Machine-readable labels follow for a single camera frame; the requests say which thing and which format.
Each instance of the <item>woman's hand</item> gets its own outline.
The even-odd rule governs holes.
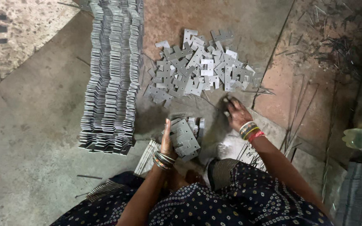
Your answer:
[[[230,126],[237,132],[240,131],[241,126],[245,123],[252,121],[252,116],[245,108],[245,106],[237,100],[235,97],[229,97],[225,99],[227,101],[227,108],[230,114],[227,116],[229,119]]]
[[[164,129],[163,138],[161,139],[161,149],[160,152],[162,154],[167,155],[170,158],[176,159],[178,154],[176,154],[173,150],[173,145],[171,144],[170,138],[170,131],[171,131],[171,121],[166,119],[166,126]]]

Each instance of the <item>woman's left hand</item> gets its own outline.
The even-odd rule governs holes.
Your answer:
[[[173,145],[171,144],[170,138],[170,131],[171,131],[171,121],[166,119],[166,126],[164,129],[163,138],[161,139],[161,150],[162,154],[167,155],[170,158],[176,159],[178,154],[175,153],[173,150]]]

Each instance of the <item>woman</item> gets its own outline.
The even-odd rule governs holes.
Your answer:
[[[212,189],[187,182],[172,168],[177,154],[167,119],[156,164],[144,181],[127,172],[117,175],[52,225],[332,225],[320,199],[246,108],[235,98],[226,101],[230,126],[249,140],[269,174],[225,159],[209,164]],[[166,177],[174,192],[163,196]]]

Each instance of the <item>polka dot fabric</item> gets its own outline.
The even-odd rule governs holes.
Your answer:
[[[315,205],[255,167],[238,163],[230,181],[218,193],[199,183],[180,188],[154,206],[147,225],[333,225]],[[85,200],[52,225],[116,225],[135,192],[126,187],[93,203]]]

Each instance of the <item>grey floor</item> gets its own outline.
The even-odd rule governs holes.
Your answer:
[[[269,52],[263,53],[261,58],[269,59],[291,1],[277,1],[259,8],[250,8],[249,2],[236,1],[218,20],[225,24],[227,21],[237,23],[235,15],[231,18],[224,15],[233,14],[235,8],[246,7],[243,18],[247,22],[238,21],[239,26],[245,23],[254,31],[241,28],[243,32],[239,35],[248,38],[254,32],[256,39],[264,37],[267,42],[263,48]],[[145,19],[153,18],[154,10],[151,9],[158,6],[152,4],[157,3],[154,0],[146,2]],[[279,18],[272,18],[275,23],[267,22],[262,27],[257,19],[253,20],[255,26],[250,23],[250,17],[254,19],[263,13],[271,16],[276,11]],[[219,125],[226,123],[222,109],[203,99],[184,97],[174,100],[171,109],[167,110],[142,98],[149,83],[147,73],[137,100],[135,138],[138,142],[128,156],[88,154],[78,149],[84,92],[90,71],[77,57],[90,61],[92,19],[89,13],[78,13],[52,40],[0,82],[0,225],[49,225],[81,200],[75,199],[76,195],[101,183],[76,175],[106,179],[119,172],[134,170],[148,144],[145,139],[159,134],[169,112],[189,112],[207,119],[209,136],[205,139],[209,144],[224,136],[224,132],[216,133],[221,128]],[[152,32],[156,30],[152,26],[146,27],[146,42],[152,43]],[[207,28],[205,32],[216,28]],[[241,51],[249,52],[249,46],[243,46]],[[218,105],[222,95],[222,92],[211,93],[211,102]],[[235,95],[247,106],[252,104],[251,96]]]

